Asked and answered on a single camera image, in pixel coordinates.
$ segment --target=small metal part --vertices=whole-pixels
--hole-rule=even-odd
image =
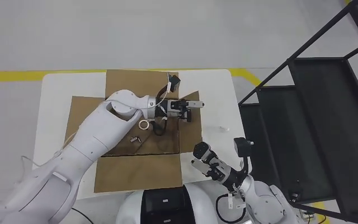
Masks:
[[[144,126],[144,127],[142,127],[142,123],[143,123],[143,122],[145,122],[145,123],[147,124],[147,125]],[[149,122],[148,122],[147,120],[141,120],[141,121],[139,122],[138,126],[139,126],[139,128],[140,128],[141,130],[147,130],[147,129],[149,128]]]
[[[130,142],[135,142],[135,141],[137,141],[138,140],[138,137],[136,136],[136,137],[130,137]]]
[[[133,143],[135,141],[138,141],[139,143],[142,142],[142,140],[140,140],[139,136],[130,137],[130,142],[131,143]]]

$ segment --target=cardboard sheet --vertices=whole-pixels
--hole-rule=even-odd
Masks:
[[[137,96],[156,96],[167,84],[166,72],[108,70],[106,97],[113,92],[127,89]],[[178,98],[178,91],[168,94]],[[199,100],[199,93],[184,97]],[[84,119],[103,101],[101,98],[72,98],[66,138],[74,133]],[[139,136],[141,143],[130,143],[132,136]],[[192,122],[185,123],[171,118],[164,136],[155,136],[151,130],[140,130],[137,125],[123,140],[97,161],[95,193],[123,190],[170,188],[182,185],[181,152],[192,152],[202,141],[200,110],[192,110]]]

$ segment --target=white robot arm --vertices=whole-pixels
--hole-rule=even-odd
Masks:
[[[101,103],[84,120],[73,140],[50,161],[33,170],[9,196],[0,210],[2,223],[59,223],[67,215],[83,174],[114,148],[142,116],[142,110],[122,105],[114,108],[113,102],[125,101],[123,96],[127,94],[136,99],[136,106],[147,107],[148,96],[138,98],[128,90],[116,92],[111,100]]]
[[[244,168],[241,171],[236,171],[220,160],[205,142],[195,146],[194,156],[196,158],[191,163],[204,175],[224,185],[232,196],[242,198],[246,203],[244,212],[248,212],[254,224],[305,223],[295,214],[279,188],[274,185],[268,186],[261,181],[254,181],[253,177],[248,174],[247,157],[253,142],[244,138],[235,138],[234,143],[238,156],[244,159]]]

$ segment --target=white table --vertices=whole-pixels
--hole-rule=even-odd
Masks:
[[[233,138],[244,137],[243,126],[231,78],[226,69],[178,71],[179,97],[199,91],[205,103],[201,109],[202,138],[219,158],[240,170],[241,158]],[[34,161],[50,159],[64,142],[72,96],[105,97],[106,73],[48,74],[43,79],[35,141]],[[191,166],[192,153],[181,154],[183,183],[207,180]],[[83,176],[77,199],[108,193],[94,193],[96,163]]]

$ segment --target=white ring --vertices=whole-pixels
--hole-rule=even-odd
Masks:
[[[146,122],[147,123],[147,126],[145,128],[142,127],[142,122]],[[147,130],[149,128],[149,122],[147,120],[141,120],[138,124],[139,128],[141,130]]]

